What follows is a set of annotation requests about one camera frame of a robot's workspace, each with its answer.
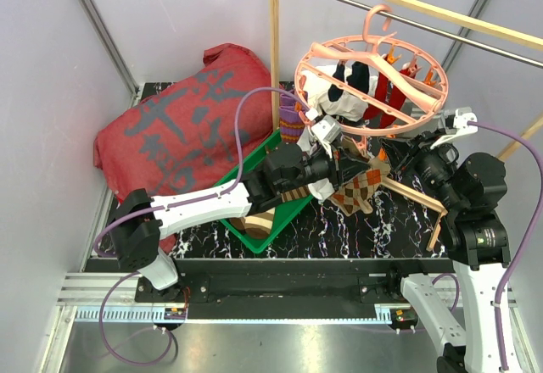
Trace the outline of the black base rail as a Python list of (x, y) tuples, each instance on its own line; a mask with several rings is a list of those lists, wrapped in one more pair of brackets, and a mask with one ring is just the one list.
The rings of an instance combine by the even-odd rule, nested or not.
[(441, 274), (448, 259), (184, 259), (179, 282), (163, 291), (140, 279), (135, 300), (174, 307), (192, 320), (293, 324), (385, 324), (404, 306), (396, 283), (409, 272)]

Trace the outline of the white black-striped sock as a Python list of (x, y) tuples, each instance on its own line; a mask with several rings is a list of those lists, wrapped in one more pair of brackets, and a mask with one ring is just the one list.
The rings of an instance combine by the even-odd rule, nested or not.
[(310, 183), (307, 185), (307, 188), (311, 195), (320, 203), (329, 199), (335, 192), (334, 186), (328, 178)]

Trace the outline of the red printed cloth sack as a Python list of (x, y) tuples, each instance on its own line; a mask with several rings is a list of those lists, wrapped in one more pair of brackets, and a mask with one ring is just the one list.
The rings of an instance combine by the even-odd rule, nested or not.
[(214, 186), (272, 133), (268, 68), (248, 48), (204, 51), (203, 69), (98, 132), (93, 163), (119, 201), (143, 188), (177, 195)]

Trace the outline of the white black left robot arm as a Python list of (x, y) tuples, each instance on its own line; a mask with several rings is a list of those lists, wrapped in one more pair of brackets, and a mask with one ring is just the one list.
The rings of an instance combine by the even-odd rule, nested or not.
[(160, 240), (188, 227), (226, 218), (243, 218), (275, 208), (283, 195), (318, 181), (333, 190), (351, 181), (370, 164), (340, 142), (326, 150), (305, 153), (295, 143), (279, 143), (239, 181), (181, 195), (130, 192), (115, 211), (109, 235), (120, 270), (138, 272), (166, 302), (182, 295), (177, 267), (161, 249)]

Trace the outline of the pink round clip hanger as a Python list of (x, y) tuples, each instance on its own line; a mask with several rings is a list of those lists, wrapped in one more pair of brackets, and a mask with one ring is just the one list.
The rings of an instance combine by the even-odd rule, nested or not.
[(346, 134), (362, 138), (413, 131), (445, 105), (449, 82), (436, 59), (388, 32), (369, 32), (371, 8), (357, 36), (314, 42), (294, 74), (295, 93), (316, 115), (340, 121)]

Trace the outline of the green plastic tray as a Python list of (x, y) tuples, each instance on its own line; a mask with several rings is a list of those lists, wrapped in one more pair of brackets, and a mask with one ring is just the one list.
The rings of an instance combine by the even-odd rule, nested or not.
[[(266, 155), (274, 150), (282, 143), (282, 138), (279, 131), (274, 131), (259, 147), (252, 153), (249, 153), (244, 158), (244, 173), (249, 172), (260, 164)], [(226, 227), (250, 252), (259, 254), (262, 253), (280, 234), (280, 232), (291, 224), (293, 219), (302, 211), (302, 209), (313, 199), (311, 195), (307, 198), (294, 200), (287, 203), (281, 203), (275, 209), (275, 218), (271, 235), (263, 240), (257, 240), (247, 236), (246, 234), (237, 231), (228, 221), (229, 219), (220, 220), (220, 223)]]

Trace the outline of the wooden drying rack frame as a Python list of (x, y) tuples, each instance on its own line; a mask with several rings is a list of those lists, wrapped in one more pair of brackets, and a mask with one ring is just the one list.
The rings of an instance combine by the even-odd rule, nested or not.
[[(354, 0), (334, 0), (343, 4), (350, 5), (351, 7), (359, 9), (367, 9), (368, 6), (363, 3), (358, 3)], [(403, 25), (409, 25), (429, 32), (431, 34), (447, 38), (452, 41), (451, 47), (448, 53), (445, 55), (444, 63), (448, 66), (452, 65), (458, 52), (462, 48), (463, 44), (470, 47), (476, 47), (487, 53), (493, 53), (494, 55), (501, 56), (503, 58), (511, 59), (521, 64), (527, 64), (528, 66), (541, 69), (541, 61), (527, 58), (522, 55), (508, 52), (498, 47), (492, 47), (486, 43), (476, 42), (468, 38), (469, 34), (473, 31), (492, 36), (494, 38), (501, 39), (505, 42), (518, 44), (522, 47), (527, 47), (537, 51), (542, 50), (542, 39), (536, 36), (515, 31), (503, 26), (483, 21), (479, 16), (483, 13), (484, 8), (489, 4), (490, 0), (474, 0), (472, 7), (467, 15), (459, 14), (457, 12), (441, 8), (429, 3), (425, 3), (419, 0), (381, 0), (389, 4), (394, 4), (402, 8), (410, 9), (414, 12), (430, 16), (440, 21), (445, 21), (459, 27), (459, 31), (453, 34), (449, 31), (443, 31), (435, 28), (431, 25), (425, 25), (413, 19), (404, 18), (398, 14), (391, 12), (382, 12), (382, 16), (398, 21)], [(280, 75), (280, 63), (279, 63), (279, 4), (280, 0), (268, 0), (269, 11), (269, 32), (270, 32), (270, 71), (271, 71), (271, 83), (274, 86), (279, 84)]]

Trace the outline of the brown striped sock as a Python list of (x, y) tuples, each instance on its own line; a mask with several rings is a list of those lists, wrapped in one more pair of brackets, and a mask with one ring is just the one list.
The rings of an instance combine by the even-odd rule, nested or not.
[[(282, 203), (287, 203), (294, 200), (307, 198), (309, 195), (309, 188), (307, 186), (301, 186), (282, 193), (281, 199)], [(228, 221), (237, 231), (242, 232), (251, 238), (263, 240), (268, 238), (272, 233), (275, 211), (276, 209), (272, 208), (263, 213), (242, 218), (231, 218)]]

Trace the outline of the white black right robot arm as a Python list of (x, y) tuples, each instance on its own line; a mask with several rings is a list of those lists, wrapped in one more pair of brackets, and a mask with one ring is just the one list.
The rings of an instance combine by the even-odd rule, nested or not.
[(465, 325), (459, 326), (434, 289), (429, 275), (394, 265), (385, 292), (407, 301), (437, 353), (438, 372), (519, 372), (514, 352), (507, 284), (540, 218), (535, 207), (516, 253), (495, 209), (507, 193), (504, 163), (489, 153), (472, 153), (462, 164), (448, 159), (454, 136), (473, 134), (482, 124), (470, 120), (455, 134), (424, 132), (411, 140), (381, 141), (397, 175), (416, 173), (445, 208), (439, 239), (453, 265), (453, 281), (462, 297)]

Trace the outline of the purple striped sock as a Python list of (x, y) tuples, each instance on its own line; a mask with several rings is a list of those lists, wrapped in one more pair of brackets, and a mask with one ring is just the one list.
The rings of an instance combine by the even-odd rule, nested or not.
[(279, 97), (279, 130), (284, 142), (296, 143), (305, 125), (299, 117), (300, 105), (292, 97), (281, 94)]

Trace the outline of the red christmas sock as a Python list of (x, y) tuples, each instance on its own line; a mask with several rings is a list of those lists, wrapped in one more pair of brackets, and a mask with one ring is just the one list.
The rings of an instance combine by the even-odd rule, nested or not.
[[(415, 78), (419, 70), (420, 68), (418, 67), (416, 60), (413, 60), (410, 63), (404, 64), (400, 70), (400, 73), (402, 75)], [(396, 89), (392, 85), (392, 82), (382, 73), (378, 74), (377, 85), (375, 87), (373, 97), (397, 110), (400, 110), (406, 101), (406, 95), (400, 90)], [(378, 116), (380, 116), (378, 127), (381, 129), (390, 127), (396, 121), (395, 116), (385, 114), (372, 105), (367, 108), (362, 118), (364, 120), (372, 120)]]

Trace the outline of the brown argyle sock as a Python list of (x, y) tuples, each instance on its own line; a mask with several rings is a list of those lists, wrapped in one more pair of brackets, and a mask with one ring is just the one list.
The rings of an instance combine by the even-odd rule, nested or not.
[(371, 214), (373, 208), (369, 202), (370, 197), (370, 190), (367, 183), (361, 181), (359, 178), (354, 178), (339, 188), (338, 191), (330, 197), (330, 200), (340, 208), (345, 215), (351, 216), (356, 212)]
[(346, 184), (354, 191), (354, 197), (369, 199), (389, 175), (390, 165), (386, 161), (376, 157), (370, 159), (368, 163), (370, 165), (368, 170), (362, 171)]

